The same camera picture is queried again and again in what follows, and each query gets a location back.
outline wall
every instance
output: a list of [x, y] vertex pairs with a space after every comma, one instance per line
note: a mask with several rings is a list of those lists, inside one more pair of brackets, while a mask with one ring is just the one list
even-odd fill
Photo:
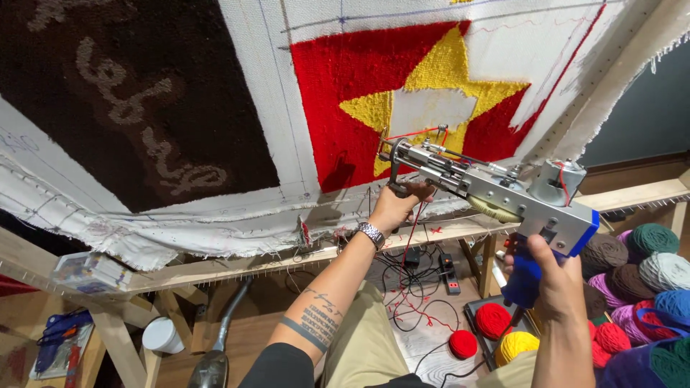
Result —
[[690, 149], [690, 44], [642, 72], [578, 161], [597, 166]]

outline black sleeve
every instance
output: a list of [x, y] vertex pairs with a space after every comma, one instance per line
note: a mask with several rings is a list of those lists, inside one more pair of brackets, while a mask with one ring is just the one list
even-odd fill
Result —
[[238, 388], [313, 388], [314, 365], [293, 345], [268, 345], [259, 354]]

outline blue yarn ball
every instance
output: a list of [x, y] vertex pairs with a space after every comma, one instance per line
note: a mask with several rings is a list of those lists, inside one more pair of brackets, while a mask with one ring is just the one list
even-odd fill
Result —
[[678, 317], [690, 318], [690, 290], [662, 292], [654, 298], [654, 307]]

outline khaki pants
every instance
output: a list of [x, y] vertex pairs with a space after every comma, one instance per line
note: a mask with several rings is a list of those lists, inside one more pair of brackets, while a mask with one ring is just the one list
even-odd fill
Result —
[[[524, 351], [468, 388], [529, 388], [536, 358], [537, 351]], [[381, 292], [363, 281], [326, 353], [321, 387], [362, 388], [409, 373]]]

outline yellow yarn ball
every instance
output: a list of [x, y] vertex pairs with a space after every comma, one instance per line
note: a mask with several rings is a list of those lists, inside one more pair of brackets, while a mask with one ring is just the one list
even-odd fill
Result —
[[514, 331], [503, 337], [495, 353], [496, 365], [503, 367], [523, 351], [537, 350], [539, 339], [526, 331]]

